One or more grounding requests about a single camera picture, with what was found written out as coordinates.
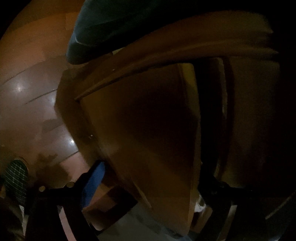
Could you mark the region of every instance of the plaid fabric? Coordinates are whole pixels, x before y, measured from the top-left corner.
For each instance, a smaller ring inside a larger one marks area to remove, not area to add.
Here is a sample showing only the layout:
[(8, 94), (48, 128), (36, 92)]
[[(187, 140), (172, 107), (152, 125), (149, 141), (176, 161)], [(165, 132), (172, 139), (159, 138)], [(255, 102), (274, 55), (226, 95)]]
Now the plaid fabric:
[(7, 196), (25, 206), (28, 182), (26, 165), (21, 160), (13, 160), (6, 168), (4, 179)]

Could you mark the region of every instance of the floor tile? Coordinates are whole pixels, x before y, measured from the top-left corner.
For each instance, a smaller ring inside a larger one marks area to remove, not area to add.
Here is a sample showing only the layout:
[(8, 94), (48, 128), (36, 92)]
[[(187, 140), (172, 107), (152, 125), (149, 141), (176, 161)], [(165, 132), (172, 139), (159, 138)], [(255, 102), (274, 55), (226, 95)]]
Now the floor tile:
[(7, 32), (52, 15), (79, 12), (84, 0), (32, 0), (13, 20)]
[(61, 210), (61, 213), (59, 214), (59, 218), (61, 220), (64, 232), (66, 234), (66, 237), (67, 237), (68, 241), (76, 241), (76, 239), (75, 239), (75, 237), (74, 237), (74, 235), (72, 233), (72, 230), (70, 228), (70, 225), (68, 223), (68, 220), (67, 220), (67, 217), (65, 215), (65, 211), (64, 211), (63, 208)]
[(63, 31), (65, 30), (65, 26), (65, 14), (57, 14), (30, 22), (14, 31), (4, 34), (0, 41), (1, 52), (11, 51), (17, 45), (26, 44), (28, 41), (40, 38), (41, 36), (49, 35), (56, 31)]
[(19, 107), (56, 90), (66, 69), (66, 57), (58, 56), (19, 73), (0, 86), (0, 112)]
[(66, 13), (66, 30), (73, 29), (79, 12)]
[(15, 46), (13, 51), (0, 52), (0, 84), (48, 58), (64, 56), (72, 31), (56, 31)]
[(36, 170), (36, 176), (45, 186), (62, 188), (70, 181), (77, 181), (89, 168), (81, 153), (77, 152), (58, 164), (40, 167)]
[(38, 168), (61, 162), (78, 151), (54, 110), (55, 95), (54, 91), (1, 113), (1, 144)]
[(137, 204), (125, 216), (102, 232), (98, 238), (102, 241), (191, 241), (187, 236), (174, 239), (166, 233), (168, 229), (152, 218), (140, 204)]
[(62, 120), (73, 140), (75, 141), (79, 151), (89, 165), (96, 160), (102, 158), (96, 138), (92, 135), (92, 130), (85, 117), (83, 110), (78, 102), (74, 100), (74, 88), (78, 81), (81, 81), (85, 72), (77, 72), (69, 69), (63, 72), (55, 103), (55, 110), (61, 114)]

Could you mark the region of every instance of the wooden floor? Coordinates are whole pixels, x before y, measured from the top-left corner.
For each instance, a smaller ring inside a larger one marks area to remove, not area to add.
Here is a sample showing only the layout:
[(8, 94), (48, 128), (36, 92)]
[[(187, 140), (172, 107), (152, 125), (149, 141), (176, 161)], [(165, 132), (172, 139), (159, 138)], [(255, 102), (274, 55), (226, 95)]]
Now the wooden floor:
[(44, 184), (61, 187), (94, 161), (78, 151), (54, 108), (62, 76), (81, 67), (65, 54), (83, 2), (32, 0), (0, 40), (0, 172), (21, 156)]

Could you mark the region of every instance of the dark blue cloth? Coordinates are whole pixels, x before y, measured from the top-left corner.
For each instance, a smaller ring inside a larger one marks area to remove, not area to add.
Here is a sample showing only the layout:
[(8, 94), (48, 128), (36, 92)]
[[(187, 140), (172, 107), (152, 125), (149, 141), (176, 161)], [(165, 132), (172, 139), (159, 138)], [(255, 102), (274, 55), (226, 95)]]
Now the dark blue cloth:
[(67, 60), (82, 64), (196, 14), (197, 0), (86, 0), (69, 41)]
[(101, 162), (93, 171), (91, 177), (82, 190), (81, 207), (84, 208), (89, 205), (96, 189), (101, 184), (105, 175), (105, 164)]

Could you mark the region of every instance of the blue fabric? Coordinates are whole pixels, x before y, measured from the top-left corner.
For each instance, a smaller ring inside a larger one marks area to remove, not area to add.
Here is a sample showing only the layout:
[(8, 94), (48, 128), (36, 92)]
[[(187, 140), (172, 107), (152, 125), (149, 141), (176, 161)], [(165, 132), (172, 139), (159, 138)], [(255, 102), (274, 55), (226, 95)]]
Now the blue fabric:
[(101, 162), (93, 171), (91, 177), (82, 190), (81, 207), (84, 208), (89, 205), (96, 189), (101, 184), (105, 175), (105, 163)]
[(67, 60), (82, 64), (197, 13), (197, 0), (86, 0), (68, 44)]

